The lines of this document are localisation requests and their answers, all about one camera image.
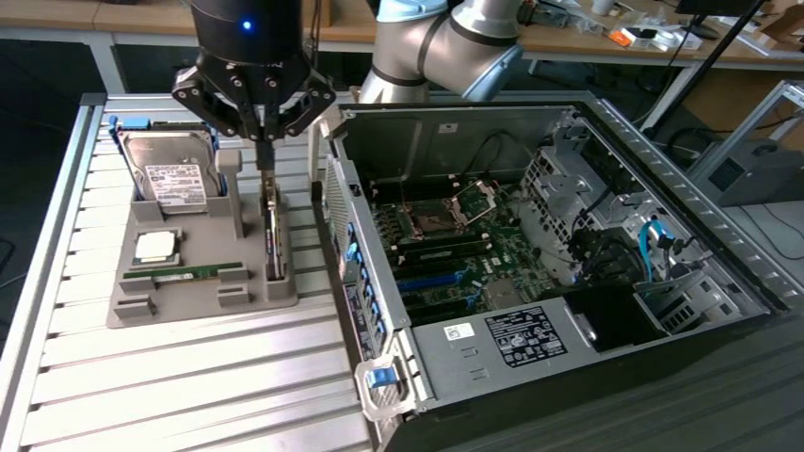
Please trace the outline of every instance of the orange object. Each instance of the orange object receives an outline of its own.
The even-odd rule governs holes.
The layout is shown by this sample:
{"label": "orange object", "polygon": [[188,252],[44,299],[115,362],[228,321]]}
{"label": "orange object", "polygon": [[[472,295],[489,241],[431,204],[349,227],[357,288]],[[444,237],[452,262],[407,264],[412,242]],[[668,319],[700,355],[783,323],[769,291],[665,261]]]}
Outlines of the orange object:
{"label": "orange object", "polygon": [[623,47],[628,47],[631,45],[631,40],[623,34],[623,32],[619,31],[619,30],[616,32],[613,32],[612,34],[609,34],[608,38],[609,38],[609,40],[612,40],[613,42],[616,42]]}

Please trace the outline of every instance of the wire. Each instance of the wire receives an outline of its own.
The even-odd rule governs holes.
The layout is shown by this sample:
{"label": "wire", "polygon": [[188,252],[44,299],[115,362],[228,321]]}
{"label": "wire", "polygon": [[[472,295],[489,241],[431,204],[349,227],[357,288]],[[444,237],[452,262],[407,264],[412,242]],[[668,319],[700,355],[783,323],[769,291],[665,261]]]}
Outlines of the wire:
{"label": "wire", "polygon": [[553,257],[555,259],[557,259],[561,262],[565,262],[567,264],[576,264],[576,265],[580,264],[580,262],[571,261],[569,259],[564,259],[561,256],[553,254],[552,252],[544,250],[543,248],[540,248],[540,250],[541,250],[541,254],[547,254],[548,256]]}
{"label": "wire", "polygon": [[[667,66],[664,66],[664,71],[663,71],[663,78],[665,78],[669,74],[669,71],[672,70],[673,67],[673,63],[676,62],[676,58],[679,57],[679,52],[681,52],[681,48],[684,47],[684,43],[687,42],[687,38],[689,38],[689,31],[692,30],[692,27],[689,26],[687,28],[687,31],[684,33],[684,37],[681,39],[681,43],[679,44],[679,47],[676,48],[676,52],[673,52],[673,56],[672,58],[669,58],[669,61],[667,63]],[[667,93],[667,90],[669,89],[669,86],[673,84],[673,78],[668,77],[667,79],[667,84],[664,85],[664,89],[663,89],[663,93],[659,95],[659,98],[656,100],[656,103],[653,103],[653,106],[651,106],[651,109],[644,113],[644,115],[641,115],[639,118],[636,118],[635,120],[632,120],[632,122],[636,124],[637,122],[641,122],[647,119],[648,116],[651,116],[651,113],[653,113],[653,110],[656,110],[656,107],[659,106],[659,101],[663,98],[664,94]]]}
{"label": "wire", "polygon": [[[801,112],[799,111],[785,118],[781,118],[773,122],[769,122],[768,124],[755,127],[753,130],[771,129],[772,127],[776,127],[777,125],[784,124],[787,121],[795,120],[796,118],[799,118],[800,115],[801,115]],[[679,139],[685,135],[692,135],[695,137],[701,138],[707,142],[707,146],[708,146],[712,143],[712,141],[715,141],[715,139],[716,139],[715,134],[731,134],[735,132],[735,130],[736,129],[709,130],[703,127],[683,127],[681,129],[676,130],[676,132],[673,132],[673,135],[669,136],[669,139],[667,140],[667,144],[664,145],[664,153],[667,153],[667,155],[669,155],[669,156],[673,156],[673,151],[676,149],[685,149],[681,147],[676,147],[676,141],[679,141]]]}
{"label": "wire", "polygon": [[[771,216],[773,218],[776,218],[788,228],[793,229],[797,232],[797,234],[801,236],[801,239],[804,239],[804,233],[801,233],[801,231],[799,231],[799,229],[795,228],[791,225],[791,223],[788,223],[780,217],[777,217],[776,214],[772,212],[771,208],[765,204],[763,204],[763,206],[768,210],[768,213],[771,214]],[[785,259],[788,259],[789,261],[801,261],[801,260],[804,260],[804,256],[792,257],[792,256],[787,255],[784,252],[781,252],[781,250],[779,249],[779,247],[776,247],[776,244],[771,240],[771,237],[768,236],[768,233],[765,233],[765,230],[760,227],[759,223],[756,222],[756,220],[751,216],[749,211],[741,205],[739,207],[743,210],[743,212],[745,213],[745,216],[748,217],[748,219],[751,221],[751,224],[753,224],[753,227],[756,228],[756,230],[759,231],[759,233],[763,235],[763,237],[765,237],[765,240],[768,240],[768,243],[771,243],[771,246],[773,247],[773,249],[776,250],[776,252],[779,253],[779,255],[781,257],[784,257]]]}
{"label": "wire", "polygon": [[597,196],[597,199],[595,200],[595,202],[592,202],[592,205],[589,207],[587,207],[585,209],[583,209],[580,212],[577,212],[577,217],[573,220],[572,227],[569,228],[569,240],[568,241],[572,241],[573,237],[576,236],[576,225],[577,225],[577,222],[580,221],[580,219],[583,217],[587,216],[587,214],[589,212],[592,212],[597,208],[597,206],[600,205],[600,203],[603,202],[603,200],[605,199],[605,197],[612,193],[613,189],[615,189],[613,188],[613,184],[608,185],[605,187],[605,190],[603,190],[603,193],[600,193],[600,196]]}
{"label": "wire", "polygon": [[17,121],[27,122],[27,123],[29,123],[32,125],[36,125],[39,127],[44,127],[47,129],[55,130],[56,132],[60,132],[63,134],[69,134],[71,133],[69,130],[59,127],[55,124],[51,124],[48,122],[41,122],[41,121],[37,121],[37,120],[32,120],[31,118],[28,118],[25,116],[17,115],[16,113],[13,113],[11,110],[8,110],[7,108],[4,108],[3,106],[0,106],[0,113],[3,113],[4,115],[15,118]]}
{"label": "wire", "polygon": [[525,152],[525,155],[528,156],[528,158],[529,159],[533,158],[531,149],[528,148],[528,146],[525,145],[525,143],[519,139],[519,137],[515,134],[512,134],[505,129],[492,130],[491,133],[484,138],[483,142],[480,143],[480,146],[477,147],[477,150],[475,151],[475,155],[472,156],[472,159],[468,161],[467,167],[464,168],[464,170],[459,174],[459,179],[463,178],[464,176],[467,176],[467,173],[473,168],[475,163],[477,163],[477,157],[480,156],[480,151],[483,151],[483,148],[487,146],[487,144],[489,144],[489,141],[493,138],[497,138],[499,141],[497,141],[496,153],[495,153],[495,156],[491,159],[489,163],[487,164],[487,168],[484,169],[484,173],[488,173],[491,171],[491,166],[495,164],[495,162],[500,158],[500,153],[503,152],[503,140],[500,139],[500,137],[508,137],[511,139],[511,141],[513,141],[519,145],[520,149]]}
{"label": "wire", "polygon": [[[660,143],[659,141],[653,141],[653,144],[659,144],[663,148],[667,147],[667,143]],[[673,146],[673,149],[680,149],[683,151],[687,151],[688,153],[701,153],[701,151],[696,151],[692,148],[685,148],[684,146]]]}
{"label": "wire", "polygon": [[5,289],[9,285],[12,285],[13,283],[16,283],[17,281],[20,281],[23,278],[25,278],[28,276],[28,273],[23,273],[21,275],[15,276],[13,278],[11,278],[8,281],[0,283],[0,290]]}
{"label": "wire", "polygon": [[16,245],[13,245],[13,242],[11,240],[7,240],[5,238],[0,237],[0,243],[5,243],[5,245],[9,247],[9,250],[5,253],[5,256],[3,256],[3,260],[0,260],[0,275],[3,274],[3,271],[5,270],[7,265],[9,264],[9,260],[11,257],[13,256],[13,253],[16,252]]}
{"label": "wire", "polygon": [[313,61],[313,69],[317,70],[317,48],[320,44],[321,34],[321,0],[315,0],[313,20],[311,23],[311,60]]}

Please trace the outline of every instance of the warning label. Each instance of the warning label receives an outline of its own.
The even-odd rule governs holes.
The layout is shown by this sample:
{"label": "warning label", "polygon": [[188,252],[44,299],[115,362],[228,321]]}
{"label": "warning label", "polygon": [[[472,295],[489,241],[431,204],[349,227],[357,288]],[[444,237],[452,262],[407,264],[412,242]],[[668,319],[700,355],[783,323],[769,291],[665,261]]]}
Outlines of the warning label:
{"label": "warning label", "polygon": [[487,317],[491,336],[509,367],[537,363],[567,353],[541,307]]}

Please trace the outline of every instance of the desk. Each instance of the desk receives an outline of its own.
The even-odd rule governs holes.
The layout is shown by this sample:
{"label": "desk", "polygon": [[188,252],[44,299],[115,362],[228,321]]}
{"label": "desk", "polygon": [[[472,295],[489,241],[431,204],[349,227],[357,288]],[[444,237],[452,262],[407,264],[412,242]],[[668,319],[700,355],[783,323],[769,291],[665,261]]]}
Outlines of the desk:
{"label": "desk", "polygon": [[[577,0],[588,10],[592,0]],[[679,16],[672,8],[653,0],[623,0],[629,7],[655,12],[664,8],[671,23]],[[324,52],[363,52],[373,49],[376,25],[364,0],[333,0],[332,26],[321,28]],[[599,18],[613,26],[616,18]],[[116,44],[197,46],[192,18],[179,0],[144,0],[137,6],[100,3],[99,0],[0,0],[0,39],[63,40],[89,45],[107,90],[125,92]],[[520,42],[524,58],[532,61],[575,61],[608,64],[663,66],[671,53],[659,50],[623,49],[600,36],[579,34],[572,28],[540,25],[523,28]],[[667,106],[701,67],[715,42],[705,41],[697,51],[681,51],[673,66],[684,68],[643,126],[653,124]],[[735,42],[724,52],[716,68],[804,72],[804,61],[769,59]]]}

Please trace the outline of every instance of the hard drive label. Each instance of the hard drive label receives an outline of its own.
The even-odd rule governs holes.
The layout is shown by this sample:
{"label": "hard drive label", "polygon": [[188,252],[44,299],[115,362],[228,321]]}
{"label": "hard drive label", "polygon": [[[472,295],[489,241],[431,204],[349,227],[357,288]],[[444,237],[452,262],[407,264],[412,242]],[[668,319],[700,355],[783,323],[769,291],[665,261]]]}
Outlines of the hard drive label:
{"label": "hard drive label", "polygon": [[207,202],[199,165],[148,165],[145,171],[156,201],[161,206]]}

